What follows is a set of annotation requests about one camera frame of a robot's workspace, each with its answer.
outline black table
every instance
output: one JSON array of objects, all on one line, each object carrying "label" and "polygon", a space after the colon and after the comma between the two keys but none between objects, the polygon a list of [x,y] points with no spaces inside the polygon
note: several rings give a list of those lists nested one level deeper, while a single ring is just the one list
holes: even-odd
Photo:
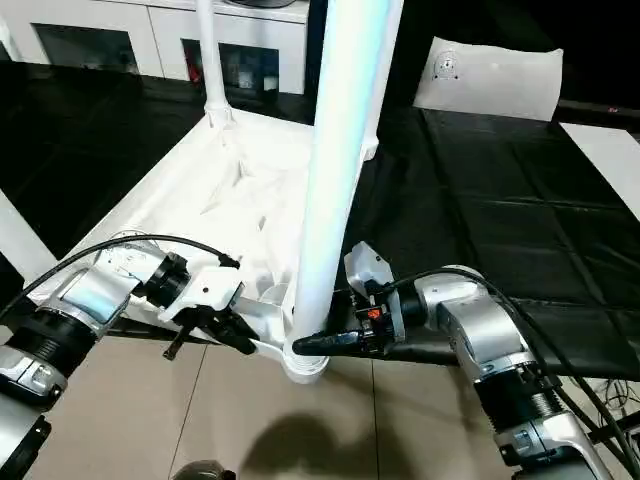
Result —
[{"label": "black table", "polygon": [[469,265],[584,375],[640,378],[640,225],[559,125],[391,109],[379,137],[345,253],[365,240],[396,277]]},{"label": "black table", "polygon": [[[0,76],[9,85],[0,188],[58,256],[202,117],[202,92],[187,82],[11,64]],[[305,97],[230,101],[313,119]],[[345,252],[365,240],[398,277],[470,265],[517,298],[583,373],[640,379],[640,226],[559,126],[385,108],[379,137]],[[61,205],[65,189],[76,193]],[[20,286],[3,260],[0,304]],[[173,336],[126,319],[112,334]]]}]

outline white pole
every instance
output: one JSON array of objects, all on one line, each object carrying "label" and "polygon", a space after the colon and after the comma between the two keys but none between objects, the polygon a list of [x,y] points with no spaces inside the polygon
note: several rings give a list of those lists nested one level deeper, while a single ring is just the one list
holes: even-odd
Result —
[{"label": "white pole", "polygon": [[364,134],[364,160],[371,160],[378,149],[378,122],[380,121],[380,111],[382,110],[382,101],[384,100],[384,92],[387,89],[387,80],[389,80],[389,70],[391,70],[391,60],[393,59],[393,51],[396,46],[396,38],[398,36],[398,28],[400,27],[400,17],[402,17],[402,6],[404,0],[394,0],[391,2],[389,16],[387,19],[387,27],[384,36],[382,51],[380,52],[380,63],[378,64],[378,73],[376,75],[376,83],[373,87],[373,97],[371,98],[371,110],[367,119],[367,128]]},{"label": "white pole", "polygon": [[295,355],[291,343],[322,330],[329,313],[378,58],[394,1],[329,3],[295,313],[284,349],[287,373],[301,383],[313,381],[327,364],[326,358]]},{"label": "white pole", "polygon": [[53,267],[56,257],[0,190],[0,253],[25,281],[30,282]]},{"label": "white pole", "polygon": [[231,120],[231,107],[224,94],[220,50],[214,31],[215,12],[213,0],[197,0],[196,11],[200,25],[200,53],[204,69],[204,84],[207,90],[207,102],[204,110],[209,116],[211,126],[222,126]]}]

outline black cable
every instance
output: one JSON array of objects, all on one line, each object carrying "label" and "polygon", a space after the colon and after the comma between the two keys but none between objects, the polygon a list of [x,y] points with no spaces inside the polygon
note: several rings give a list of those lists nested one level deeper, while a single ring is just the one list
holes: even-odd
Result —
[{"label": "black cable", "polygon": [[[613,387],[614,390],[616,391],[615,395],[613,396],[609,395],[611,387]],[[637,400],[637,397],[638,397],[637,393],[635,393],[635,390],[629,385],[629,382],[627,380],[608,379],[606,381],[605,390],[604,390],[604,405],[612,412],[619,412],[622,415],[622,418],[627,417],[626,406],[629,402],[640,403],[640,401]],[[631,442],[632,442],[631,433],[629,433],[626,430],[625,430],[625,438],[627,439],[627,442],[629,443],[629,445],[631,445]],[[636,459],[640,460],[637,452],[635,451],[635,449],[633,449],[633,446],[631,448],[633,450],[633,453]]]},{"label": "black cable", "polygon": [[[518,305],[509,297],[507,297],[504,293],[502,293],[502,291],[498,287],[493,285],[489,280],[486,280],[480,275],[471,273],[464,269],[443,267],[443,268],[436,268],[433,270],[421,272],[400,280],[396,280],[395,282],[388,283],[382,287],[379,293],[390,293],[391,291],[397,289],[398,287],[402,285],[406,285],[407,283],[414,282],[419,278],[423,278],[431,275],[438,275],[442,273],[460,275],[462,277],[473,280],[474,282],[484,286],[487,290],[493,292],[500,299],[500,301],[504,305],[506,305],[512,311],[512,313],[515,314],[515,317],[520,322],[526,323],[529,326],[529,328],[531,328],[531,330],[535,332],[538,338],[547,346],[549,350],[551,350],[551,352],[555,355],[555,357],[560,361],[560,363],[568,372],[568,374],[572,376],[576,380],[576,382],[578,382],[578,385],[580,386],[582,391],[587,395],[587,397],[589,397],[589,400],[593,403],[593,405],[596,407],[598,412],[604,417],[607,424],[613,430],[614,436],[618,441],[620,448],[622,449],[622,453],[627,459],[629,474],[631,475],[632,478],[636,480],[640,480],[640,465],[638,465],[638,462],[636,462],[635,454],[631,449],[631,446],[627,442],[624,436],[624,433],[622,432],[622,430],[620,430],[620,427],[618,426],[618,423],[616,422],[615,418],[613,418],[613,415],[611,415],[611,412],[609,412],[607,407],[604,406],[604,404],[602,403],[598,395],[596,395],[596,393],[593,391],[591,386],[586,382],[586,380],[578,374],[578,372],[575,370],[575,368],[573,367],[569,359],[566,357],[566,355],[562,352],[562,350],[560,350],[560,348],[551,339],[551,337],[544,331],[544,329],[542,329],[540,325],[538,325],[538,323],[527,312],[525,312],[524,309],[522,309],[522,307],[520,307],[520,305]],[[538,358],[539,362],[544,361],[544,359],[541,356],[539,355],[537,356],[539,357]]]},{"label": "black cable", "polygon": [[[555,392],[558,394],[558,397],[560,397],[560,399],[569,408],[569,410],[575,413],[576,417],[578,417],[590,431],[593,432],[595,430],[598,430],[598,426],[595,424],[595,422],[591,420],[589,415],[587,415],[584,412],[584,410],[582,410],[578,406],[578,404],[569,396],[567,392],[564,391],[563,388],[557,388],[555,389]],[[627,461],[622,451],[618,447],[616,447],[616,445],[611,441],[611,439],[606,438],[602,440],[602,444],[609,449],[609,451],[613,454],[613,456],[618,459],[618,461],[622,464],[624,468],[627,469],[627,471],[630,471],[629,462]]]},{"label": "black cable", "polygon": [[44,282],[46,282],[51,277],[53,277],[55,274],[64,270],[69,265],[72,265],[73,263],[77,262],[81,258],[91,255],[92,253],[105,250],[109,247],[113,247],[115,245],[122,245],[125,243],[131,243],[131,242],[139,242],[141,240],[157,240],[162,242],[182,243],[184,245],[189,245],[191,247],[198,248],[205,252],[211,253],[212,255],[215,255],[220,260],[220,265],[233,267],[233,268],[240,267],[240,263],[237,260],[234,260],[229,255],[222,253],[220,250],[216,250],[215,248],[205,245],[204,243],[196,242],[195,240],[189,240],[188,238],[184,238],[184,237],[177,237],[174,235],[141,234],[141,235],[129,235],[126,237],[112,238],[111,240],[106,240],[104,242],[97,243],[91,247],[85,248],[84,250],[81,250],[78,253],[71,255],[70,257],[61,261],[59,264],[57,264],[48,272],[45,272],[42,275],[40,275],[36,280],[31,282],[24,290],[22,290],[18,295],[13,297],[9,301],[9,303],[5,305],[5,307],[2,310],[0,310],[0,322],[2,321],[2,318],[7,313],[9,313],[9,311],[13,307],[15,307],[15,305],[20,300],[25,298],[27,295],[33,292],[36,288],[38,288]]}]

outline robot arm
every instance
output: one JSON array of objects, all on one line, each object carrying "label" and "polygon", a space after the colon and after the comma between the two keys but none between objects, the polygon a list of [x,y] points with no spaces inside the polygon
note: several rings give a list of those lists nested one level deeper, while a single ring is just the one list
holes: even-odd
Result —
[{"label": "robot arm", "polygon": [[23,478],[51,432],[43,413],[126,308],[146,297],[164,321],[182,326],[164,356],[173,359],[195,328],[243,353],[258,336],[231,310],[242,290],[236,268],[206,266],[191,275],[186,260],[143,240],[101,251],[93,265],[62,284],[0,346],[0,478]]},{"label": "robot arm", "polygon": [[559,381],[543,374],[507,310],[484,286],[442,273],[387,293],[382,287],[393,282],[390,266],[365,243],[345,257],[345,270],[360,328],[300,339],[296,353],[387,359],[400,352],[409,358],[411,328],[439,332],[475,388],[505,464],[522,468],[518,478],[612,478],[573,413],[556,398]]}]

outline beige floor tile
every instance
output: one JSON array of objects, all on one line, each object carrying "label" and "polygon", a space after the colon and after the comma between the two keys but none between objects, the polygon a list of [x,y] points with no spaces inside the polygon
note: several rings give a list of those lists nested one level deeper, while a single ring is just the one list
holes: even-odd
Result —
[{"label": "beige floor tile", "polygon": [[4,345],[13,333],[5,325],[0,325],[0,344]]},{"label": "beige floor tile", "polygon": [[374,362],[380,479],[509,479],[457,368]]},{"label": "beige floor tile", "polygon": [[165,342],[105,338],[48,415],[31,480],[166,480],[204,345],[174,362]]},{"label": "beige floor tile", "polygon": [[174,471],[218,460],[242,480],[376,478],[371,362],[336,358],[314,385],[208,347]]}]

